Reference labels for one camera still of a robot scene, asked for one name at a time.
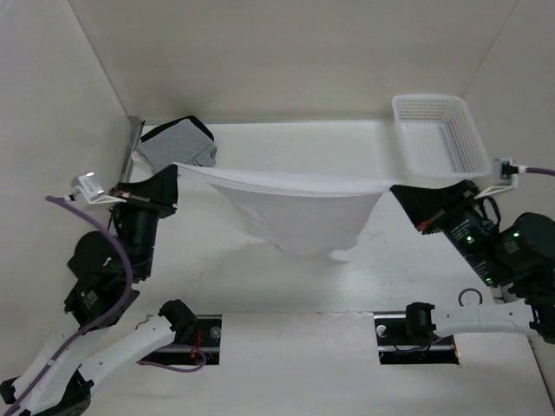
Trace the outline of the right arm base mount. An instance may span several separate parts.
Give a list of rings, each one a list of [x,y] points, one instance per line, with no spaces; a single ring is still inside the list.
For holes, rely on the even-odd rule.
[[[407,332],[403,313],[374,314],[378,360],[382,365],[459,365],[454,337],[424,341]]]

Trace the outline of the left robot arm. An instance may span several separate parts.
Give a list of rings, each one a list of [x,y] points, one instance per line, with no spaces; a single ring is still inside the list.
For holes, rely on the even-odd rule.
[[[29,368],[1,384],[6,414],[81,415],[111,376],[144,364],[161,348],[192,340],[198,318],[176,299],[125,339],[93,352],[137,299],[134,285],[151,275],[159,221],[177,210],[178,174],[171,164],[150,179],[104,191],[89,172],[74,179],[69,195],[46,198],[94,229],[69,259],[76,282],[57,328]]]

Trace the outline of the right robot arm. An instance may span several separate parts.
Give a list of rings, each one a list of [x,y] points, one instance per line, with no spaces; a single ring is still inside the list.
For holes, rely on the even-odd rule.
[[[444,188],[393,185],[390,189],[422,235],[440,233],[493,295],[441,308],[413,302],[405,309],[402,333],[430,344],[464,333],[516,333],[554,341],[554,222],[525,212],[507,228],[493,196],[470,180]]]

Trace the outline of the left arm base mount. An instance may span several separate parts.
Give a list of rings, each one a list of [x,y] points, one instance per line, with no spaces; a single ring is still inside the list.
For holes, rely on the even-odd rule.
[[[177,338],[172,346],[165,346],[145,356],[141,361],[152,362],[164,366],[199,366],[202,356],[206,358],[206,366],[219,364],[220,343],[223,334],[222,315],[200,315],[187,338]]]

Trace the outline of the white tank top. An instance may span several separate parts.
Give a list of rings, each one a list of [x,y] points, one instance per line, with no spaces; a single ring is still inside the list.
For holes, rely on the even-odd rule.
[[[300,257],[350,250],[391,180],[178,165],[180,177],[209,185],[249,232]]]

